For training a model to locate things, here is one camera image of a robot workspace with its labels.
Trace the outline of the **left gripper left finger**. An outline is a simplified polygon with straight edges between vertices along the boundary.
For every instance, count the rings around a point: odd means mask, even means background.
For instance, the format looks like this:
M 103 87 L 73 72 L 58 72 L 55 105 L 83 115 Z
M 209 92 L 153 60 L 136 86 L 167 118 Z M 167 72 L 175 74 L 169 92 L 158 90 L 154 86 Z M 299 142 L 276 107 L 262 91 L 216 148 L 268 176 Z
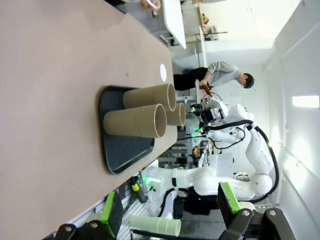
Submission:
M 56 240 L 115 240 L 121 227 L 124 208 L 117 191 L 108 194 L 99 219 L 85 222 L 81 227 L 62 224 L 55 235 Z

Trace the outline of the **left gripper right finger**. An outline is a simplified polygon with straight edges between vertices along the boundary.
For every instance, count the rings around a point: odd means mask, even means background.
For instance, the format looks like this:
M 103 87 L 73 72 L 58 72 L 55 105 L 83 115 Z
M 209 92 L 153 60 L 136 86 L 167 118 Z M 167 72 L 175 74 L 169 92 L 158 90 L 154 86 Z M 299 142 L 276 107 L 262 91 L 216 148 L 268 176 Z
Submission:
M 268 208 L 264 213 L 241 206 L 227 182 L 218 184 L 217 203 L 226 230 L 220 240 L 294 240 L 296 237 L 280 208 Z

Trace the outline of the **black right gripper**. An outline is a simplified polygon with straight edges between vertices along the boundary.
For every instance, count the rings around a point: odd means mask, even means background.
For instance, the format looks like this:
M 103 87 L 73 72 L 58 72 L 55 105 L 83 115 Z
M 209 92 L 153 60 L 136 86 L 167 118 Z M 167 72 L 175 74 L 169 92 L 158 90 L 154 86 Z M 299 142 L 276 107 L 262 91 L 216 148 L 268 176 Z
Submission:
M 201 105 L 191 105 L 190 112 L 194 114 L 203 114 L 205 120 L 199 123 L 198 128 L 196 128 L 197 132 L 205 132 L 210 130 L 221 130 L 219 126 L 214 125 L 214 123 L 218 120 L 222 119 L 222 111 L 220 108 L 205 108 Z

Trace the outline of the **person's right hand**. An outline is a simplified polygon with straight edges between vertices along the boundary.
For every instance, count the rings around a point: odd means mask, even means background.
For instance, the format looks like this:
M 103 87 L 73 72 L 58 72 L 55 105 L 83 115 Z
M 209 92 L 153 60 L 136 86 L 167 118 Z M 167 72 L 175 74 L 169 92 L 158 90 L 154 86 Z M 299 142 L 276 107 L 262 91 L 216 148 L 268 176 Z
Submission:
M 157 11 L 161 8 L 160 0 L 140 0 L 140 5 L 149 11 Z

